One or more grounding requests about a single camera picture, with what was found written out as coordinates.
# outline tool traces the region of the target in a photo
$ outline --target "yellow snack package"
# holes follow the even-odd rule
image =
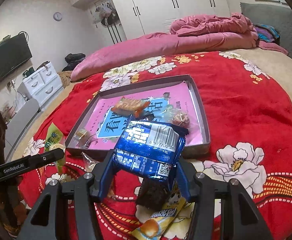
[[[138,240],[159,240],[185,203],[186,199],[182,197],[178,185],[175,183],[172,194],[167,203],[163,205],[162,210],[153,213],[142,226],[136,228],[131,234]]]

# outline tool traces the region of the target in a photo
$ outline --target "blue printed panel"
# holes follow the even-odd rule
[[[145,114],[154,114],[154,121],[160,122],[162,119],[161,112],[168,105],[164,98],[149,98],[150,105],[145,108]],[[117,115],[109,110],[101,127],[99,128],[97,138],[119,137],[127,125],[127,117]]]

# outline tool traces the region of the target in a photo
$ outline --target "electrical outlet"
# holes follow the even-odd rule
[[[13,80],[11,80],[11,81],[9,81],[8,83],[7,83],[7,89],[8,90],[10,90],[10,88],[14,88],[15,87],[15,84],[16,84],[16,82],[15,82],[15,80],[13,79]]]

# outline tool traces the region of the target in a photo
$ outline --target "pink quilt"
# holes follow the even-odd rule
[[[185,17],[173,22],[170,32],[152,33],[102,48],[76,66],[71,80],[77,81],[149,57],[251,49],[256,47],[258,39],[253,24],[242,14],[230,18],[215,15]]]

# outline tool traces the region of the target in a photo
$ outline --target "orange snack package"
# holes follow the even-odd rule
[[[111,111],[122,116],[133,114],[135,117],[139,117],[141,112],[149,105],[150,101],[122,98],[111,108]]]

